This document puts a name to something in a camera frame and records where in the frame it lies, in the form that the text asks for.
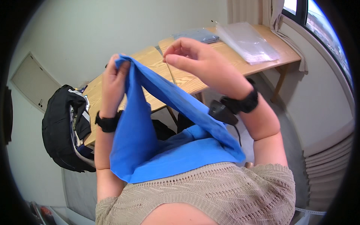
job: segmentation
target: person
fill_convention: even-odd
[[[103,73],[100,118],[113,118],[124,96],[130,63]],[[217,92],[242,100],[253,86],[210,45],[180,38],[164,62],[197,76]],[[258,105],[239,113],[254,139],[254,167],[231,162],[143,183],[127,184],[110,170],[114,133],[96,130],[96,224],[289,224],[295,211],[295,182],[288,168],[280,123],[258,93]]]

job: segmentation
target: black cable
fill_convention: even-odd
[[[234,125],[234,128],[235,128],[235,130],[236,130],[236,133],[238,133],[238,136],[239,136],[239,144],[240,144],[240,146],[241,146],[239,130],[238,130],[238,128],[237,128],[235,125]]]

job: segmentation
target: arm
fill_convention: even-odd
[[[192,73],[230,98],[244,99],[253,90],[246,78],[210,45],[180,38],[168,47],[163,57],[164,62]],[[279,120],[261,94],[258,106],[248,114],[241,112],[240,117],[254,139],[255,165],[287,166]]]
[[[115,59],[119,56],[113,55],[103,72],[102,76],[102,105],[100,118],[114,118],[121,100],[124,97],[125,77],[128,73],[130,63],[123,63],[119,70],[115,67]],[[114,140],[114,133],[105,133],[97,125],[95,141],[95,167],[97,179],[98,202],[107,197],[119,196],[124,188],[124,182],[110,170],[110,152]]]

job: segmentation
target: folded clothing in plastic bag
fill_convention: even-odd
[[[172,36],[175,40],[181,37],[188,37],[206,44],[214,43],[219,40],[219,36],[204,28],[190,29],[173,34]]]
[[[208,107],[129,56],[126,109],[118,122],[110,169],[121,180],[140,183],[184,173],[218,162],[242,162],[245,155],[225,125],[209,116]],[[195,123],[166,141],[158,140],[151,109],[141,87]]]
[[[220,39],[250,65],[280,58],[278,52],[248,22],[216,25]]]

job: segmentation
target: person's left hand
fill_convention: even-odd
[[[118,58],[119,55],[114,54],[103,72],[100,118],[114,118],[124,97],[125,78],[129,72],[130,62],[123,62],[117,70],[115,60]]]

